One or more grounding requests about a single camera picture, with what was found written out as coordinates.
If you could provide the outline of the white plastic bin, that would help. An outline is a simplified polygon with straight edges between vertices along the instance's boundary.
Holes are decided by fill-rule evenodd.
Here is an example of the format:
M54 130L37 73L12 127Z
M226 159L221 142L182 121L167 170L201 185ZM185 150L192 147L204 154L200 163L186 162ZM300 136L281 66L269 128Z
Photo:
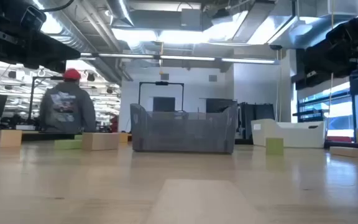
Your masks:
M251 129L256 146L265 146L267 138L280 138L283 139L284 147L323 148L326 135L324 121L286 123L258 119L251 121Z

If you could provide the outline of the grey translucent plastic bin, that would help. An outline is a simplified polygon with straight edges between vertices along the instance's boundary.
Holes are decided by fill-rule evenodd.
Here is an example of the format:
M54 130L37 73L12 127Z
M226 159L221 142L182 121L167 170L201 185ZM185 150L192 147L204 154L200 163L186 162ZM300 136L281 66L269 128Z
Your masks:
M130 111L136 152L233 153L236 103L219 113L146 111L135 103Z

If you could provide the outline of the person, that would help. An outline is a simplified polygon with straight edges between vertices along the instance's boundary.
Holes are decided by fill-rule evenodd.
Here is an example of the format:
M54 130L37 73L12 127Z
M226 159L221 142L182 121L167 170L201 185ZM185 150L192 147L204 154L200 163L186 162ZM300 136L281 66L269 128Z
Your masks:
M96 131L96 112L87 91L79 86L81 73L69 68L63 81L48 89L39 110L40 128L48 133L79 134Z

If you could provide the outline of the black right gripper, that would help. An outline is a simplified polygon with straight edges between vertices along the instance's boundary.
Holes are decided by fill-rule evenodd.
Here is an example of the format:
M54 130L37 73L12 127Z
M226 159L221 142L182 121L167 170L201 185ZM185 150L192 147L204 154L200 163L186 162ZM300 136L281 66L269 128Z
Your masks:
M358 70L358 18L336 26L326 39L308 47L303 62L296 64L295 89L314 87Z

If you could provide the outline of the red chair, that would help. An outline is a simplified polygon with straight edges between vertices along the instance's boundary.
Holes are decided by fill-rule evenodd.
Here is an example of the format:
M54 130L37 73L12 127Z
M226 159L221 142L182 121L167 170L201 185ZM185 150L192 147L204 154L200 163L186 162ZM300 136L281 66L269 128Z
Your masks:
M118 131L118 122L119 122L118 115L114 115L110 119L110 130L111 130L112 133L116 133Z

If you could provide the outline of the long ceiling light strip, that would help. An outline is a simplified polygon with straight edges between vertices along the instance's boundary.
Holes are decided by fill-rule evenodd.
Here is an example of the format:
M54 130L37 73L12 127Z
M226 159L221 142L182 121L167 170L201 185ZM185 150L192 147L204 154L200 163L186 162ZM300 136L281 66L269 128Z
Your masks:
M149 55L149 54L119 54L119 53L81 53L80 58L125 58L125 59L147 59L147 60L189 60L203 62L226 62L226 63L253 63L276 65L278 60L267 60L258 58L222 58L222 57L198 57L182 55Z

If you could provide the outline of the black cabinet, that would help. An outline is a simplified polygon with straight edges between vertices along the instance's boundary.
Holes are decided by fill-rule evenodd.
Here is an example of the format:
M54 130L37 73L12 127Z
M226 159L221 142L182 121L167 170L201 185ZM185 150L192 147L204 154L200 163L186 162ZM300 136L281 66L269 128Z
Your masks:
M238 130L241 138L252 141L251 121L258 119L275 119L273 104L238 104Z

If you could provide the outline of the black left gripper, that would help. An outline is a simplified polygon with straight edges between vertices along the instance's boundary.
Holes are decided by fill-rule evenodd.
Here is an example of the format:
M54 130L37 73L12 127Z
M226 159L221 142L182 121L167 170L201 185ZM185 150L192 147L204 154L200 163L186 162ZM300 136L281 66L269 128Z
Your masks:
M22 27L20 22L12 21L0 14L0 61L17 64L37 70L40 67L53 72L64 73L67 60L81 57L81 53L46 35L46 57L37 48L45 37L40 31Z

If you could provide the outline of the natural wooden block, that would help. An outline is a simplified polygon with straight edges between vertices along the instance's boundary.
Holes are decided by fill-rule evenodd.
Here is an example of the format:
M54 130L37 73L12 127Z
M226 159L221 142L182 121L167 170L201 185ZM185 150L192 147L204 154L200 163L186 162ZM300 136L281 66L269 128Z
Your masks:
M105 151L118 149L119 133L83 133L82 149L86 151Z
M0 147L19 147L22 144L21 130L0 130Z
M346 157L357 157L358 158L358 148L354 147L331 147L329 149L331 154L337 156L346 156Z

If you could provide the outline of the black shelf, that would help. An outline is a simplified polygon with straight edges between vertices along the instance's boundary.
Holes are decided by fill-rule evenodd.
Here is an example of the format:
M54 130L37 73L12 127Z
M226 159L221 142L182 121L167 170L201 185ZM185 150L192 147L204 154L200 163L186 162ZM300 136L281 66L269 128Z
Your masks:
M303 112L294 113L293 116L296 116L299 123L307 123L307 122L317 122L324 121L326 117L326 113L329 110L308 110Z

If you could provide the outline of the black stand frame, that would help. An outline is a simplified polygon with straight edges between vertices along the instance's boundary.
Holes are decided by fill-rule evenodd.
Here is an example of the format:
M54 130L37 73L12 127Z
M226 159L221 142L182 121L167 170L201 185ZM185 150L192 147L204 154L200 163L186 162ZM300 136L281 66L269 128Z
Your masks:
M185 92L185 84L184 83L172 83L172 82L165 82L165 81L157 81L157 82L139 82L139 90L138 90L138 104L141 105L141 91L143 84L151 84L156 86L169 86L169 85L180 85L182 88L181 91L181 110L183 111L184 106L184 92Z
M30 91L30 102L29 102L29 110L28 110L28 117L27 122L29 123L32 119L32 109L33 109L33 101L34 101L34 90L35 90L35 81L37 79L49 79L49 80L63 80L63 77L60 76L51 76L51 77L41 77L41 76L35 76L32 77L32 83L31 83L31 91Z

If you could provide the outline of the silver round air duct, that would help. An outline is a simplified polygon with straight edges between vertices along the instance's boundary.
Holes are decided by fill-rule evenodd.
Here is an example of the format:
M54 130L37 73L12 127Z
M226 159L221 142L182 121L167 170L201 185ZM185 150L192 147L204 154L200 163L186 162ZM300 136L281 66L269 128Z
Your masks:
M96 47L74 25L63 10L46 12L45 14L47 15L47 20L42 26L42 32L81 53L97 52ZM83 61L93 67L94 71L101 74L107 81L120 85L122 81L129 80L126 73L118 67L116 59L96 58Z

